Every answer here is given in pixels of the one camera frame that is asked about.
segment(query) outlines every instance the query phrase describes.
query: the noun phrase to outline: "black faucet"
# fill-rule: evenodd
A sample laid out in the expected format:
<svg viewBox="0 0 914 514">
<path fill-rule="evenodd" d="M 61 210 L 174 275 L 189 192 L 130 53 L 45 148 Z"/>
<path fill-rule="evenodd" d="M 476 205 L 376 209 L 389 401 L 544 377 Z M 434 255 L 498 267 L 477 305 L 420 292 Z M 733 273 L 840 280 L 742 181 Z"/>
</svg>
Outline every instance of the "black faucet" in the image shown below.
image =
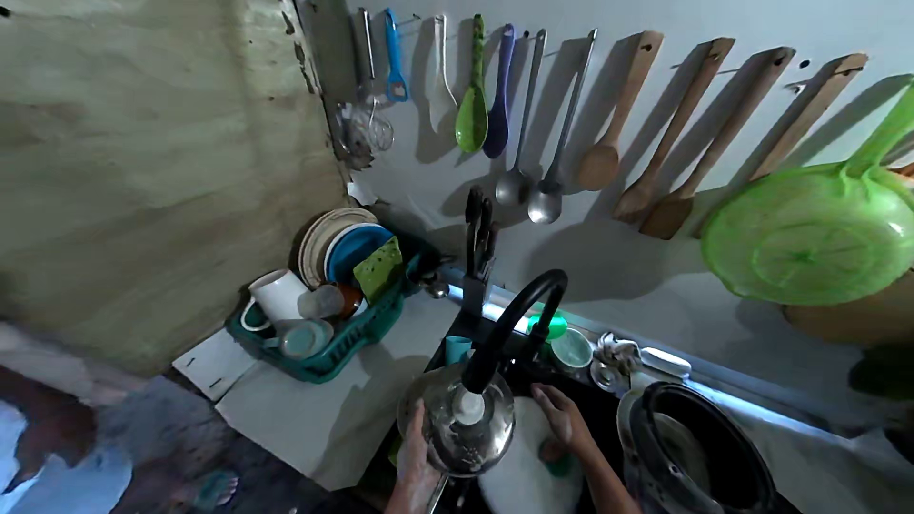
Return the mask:
<svg viewBox="0 0 914 514">
<path fill-rule="evenodd" d="M 543 294 L 549 292 L 546 306 L 529 335 L 531 345 L 536 348 L 546 341 L 546 336 L 549 334 L 549 322 L 556 314 L 556 309 L 562 301 L 562 296 L 565 295 L 568 284 L 569 278 L 564 271 L 549 270 L 533 279 L 523 291 L 517 294 L 498 318 L 492 332 L 489 332 L 489 337 L 476 349 L 470 362 L 467 363 L 461 376 L 463 387 L 467 391 L 476 394 L 482 394 L 485 391 L 498 368 L 498 357 L 501 354 L 502 346 L 505 345 L 514 326 Z"/>
</svg>

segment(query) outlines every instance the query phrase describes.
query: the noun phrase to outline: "black sink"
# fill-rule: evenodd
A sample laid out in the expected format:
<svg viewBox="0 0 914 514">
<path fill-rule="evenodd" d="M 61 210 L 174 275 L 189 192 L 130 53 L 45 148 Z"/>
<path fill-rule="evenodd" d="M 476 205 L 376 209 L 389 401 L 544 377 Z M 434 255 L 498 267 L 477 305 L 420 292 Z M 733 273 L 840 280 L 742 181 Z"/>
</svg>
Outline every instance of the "black sink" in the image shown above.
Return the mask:
<svg viewBox="0 0 914 514">
<path fill-rule="evenodd" d="M 493 326 L 494 323 L 487 319 L 461 315 L 454 320 L 448 335 L 470 337 L 478 344 L 480 341 L 485 340 Z M 578 405 L 578 409 L 583 415 L 584 421 L 587 422 L 597 446 L 606 456 L 616 474 L 622 477 L 622 445 L 619 442 L 619 435 L 616 431 L 616 409 L 619 405 L 619 400 L 594 385 L 587 373 L 582 373 L 581 376 L 572 378 L 555 371 L 548 364 L 545 364 L 542 359 L 534 359 L 532 361 L 520 359 L 519 356 L 524 353 L 522 348 L 526 342 L 527 339 L 524 335 L 515 332 L 505 344 L 503 363 L 499 372 L 505 377 L 512 394 L 515 396 L 530 396 L 530 384 L 534 382 L 553 385 L 562 390 Z M 442 341 L 426 371 L 443 365 L 444 344 Z M 393 486 L 396 483 L 396 469 L 388 461 L 388 454 L 398 440 L 399 434 L 396 425 L 394 425 L 380 448 L 378 448 L 371 464 L 362 477 L 362 481 L 359 483 L 362 488 L 370 489 L 373 495 L 389 496 L 393 490 Z M 442 514 L 456 512 L 488 513 L 490 510 L 485 504 L 475 478 L 451 478 L 441 494 L 441 499 L 435 512 Z M 587 487 L 584 487 L 584 491 L 581 493 L 578 512 L 594 512 Z"/>
</svg>

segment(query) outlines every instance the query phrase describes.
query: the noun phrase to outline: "white mug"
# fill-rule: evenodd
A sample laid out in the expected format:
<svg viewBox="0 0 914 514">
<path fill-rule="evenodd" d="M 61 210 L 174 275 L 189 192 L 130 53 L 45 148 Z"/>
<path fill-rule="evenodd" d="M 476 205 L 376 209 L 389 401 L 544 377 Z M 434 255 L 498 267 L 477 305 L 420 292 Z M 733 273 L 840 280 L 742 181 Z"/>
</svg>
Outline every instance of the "white mug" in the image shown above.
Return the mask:
<svg viewBox="0 0 914 514">
<path fill-rule="evenodd" d="M 269 327 L 272 323 L 287 319 L 302 319 L 298 312 L 298 298 L 311 291 L 289 270 L 276 270 L 263 275 L 248 286 L 250 300 L 241 312 L 241 326 L 245 330 L 257 332 Z M 248 325 L 245 318 L 254 302 L 260 304 L 263 314 L 270 319 L 259 327 Z"/>
</svg>

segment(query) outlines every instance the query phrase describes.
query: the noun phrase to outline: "dish rack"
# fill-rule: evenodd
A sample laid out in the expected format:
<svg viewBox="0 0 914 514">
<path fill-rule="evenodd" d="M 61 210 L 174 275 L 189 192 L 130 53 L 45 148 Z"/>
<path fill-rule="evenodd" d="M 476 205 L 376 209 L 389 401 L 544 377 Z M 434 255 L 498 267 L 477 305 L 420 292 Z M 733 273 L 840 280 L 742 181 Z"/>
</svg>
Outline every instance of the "dish rack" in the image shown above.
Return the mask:
<svg viewBox="0 0 914 514">
<path fill-rule="evenodd" d="M 397 323 L 403 311 L 403 299 L 416 294 L 420 290 L 417 281 L 421 274 L 434 269 L 441 261 L 440 255 L 425 241 L 394 233 L 404 260 L 409 257 L 399 279 L 365 312 L 337 324 L 333 339 L 319 353 L 308 359 L 295 360 L 284 356 L 278 348 L 267 348 L 265 341 L 275 337 L 275 330 L 272 327 L 258 332 L 246 330 L 241 326 L 243 308 L 226 320 L 227 331 L 255 358 L 270 362 L 297 380 L 315 384 L 333 380 L 358 350 L 380 341 Z M 248 311 L 249 324 L 256 326 L 266 319 L 257 304 Z"/>
</svg>

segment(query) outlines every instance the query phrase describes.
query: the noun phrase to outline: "hand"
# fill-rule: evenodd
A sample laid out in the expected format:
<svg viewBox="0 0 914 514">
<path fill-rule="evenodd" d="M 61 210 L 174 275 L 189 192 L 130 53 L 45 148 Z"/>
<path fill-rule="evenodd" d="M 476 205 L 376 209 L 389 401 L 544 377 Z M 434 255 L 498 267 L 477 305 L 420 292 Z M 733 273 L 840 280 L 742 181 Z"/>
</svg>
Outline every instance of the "hand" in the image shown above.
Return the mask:
<svg viewBox="0 0 914 514">
<path fill-rule="evenodd" d="M 41 471 L 49 454 L 55 454 L 73 467 L 95 445 L 95 412 L 76 398 L 53 391 L 35 395 L 37 404 L 27 415 L 26 430 L 19 435 L 16 460 L 19 471 L 5 492 Z"/>
<path fill-rule="evenodd" d="M 533 392 L 533 399 L 546 415 L 553 434 L 572 454 L 581 458 L 600 451 L 593 441 L 593 436 L 590 435 L 587 424 L 584 423 L 584 418 L 580 415 L 578 406 L 565 396 L 565 393 L 543 384 L 533 384 L 530 390 Z"/>
<path fill-rule="evenodd" d="M 431 494 L 438 485 L 441 472 L 429 464 L 429 444 L 422 436 L 425 403 L 416 402 L 409 421 L 406 440 L 397 453 L 397 485 L 384 510 L 391 514 L 420 514 L 425 512 Z"/>
</svg>

